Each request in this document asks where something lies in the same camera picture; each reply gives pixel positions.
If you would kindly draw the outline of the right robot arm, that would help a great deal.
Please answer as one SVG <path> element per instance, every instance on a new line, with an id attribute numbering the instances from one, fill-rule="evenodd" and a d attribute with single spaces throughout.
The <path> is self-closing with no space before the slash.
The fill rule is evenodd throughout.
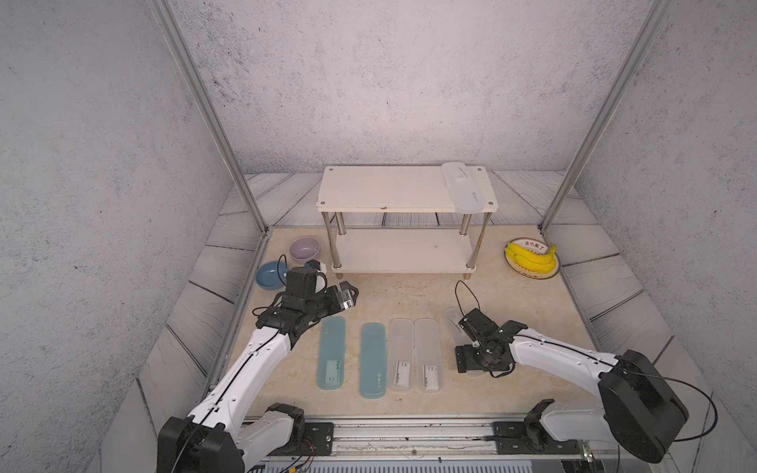
<path id="1" fill-rule="evenodd" d="M 599 353 L 547 337 L 509 320 L 496 325 L 480 309 L 455 319 L 469 343 L 455 348 L 457 369 L 508 376 L 536 368 L 579 386 L 597 404 L 571 406 L 548 398 L 524 418 L 524 442 L 537 453 L 570 441 L 605 441 L 648 463 L 659 463 L 689 413 L 643 354 Z"/>

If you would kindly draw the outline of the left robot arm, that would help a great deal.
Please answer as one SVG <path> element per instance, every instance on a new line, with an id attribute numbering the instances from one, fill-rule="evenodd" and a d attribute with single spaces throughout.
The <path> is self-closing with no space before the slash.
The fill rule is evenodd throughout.
<path id="1" fill-rule="evenodd" d="M 290 269 L 284 289 L 262 308 L 254 332 L 220 382 L 184 418 L 171 417 L 157 439 L 160 472 L 248 472 L 273 453 L 310 460 L 302 409 L 274 403 L 250 425 L 244 418 L 299 339 L 327 317 L 355 307 L 359 290 L 328 283 L 319 262 Z"/>

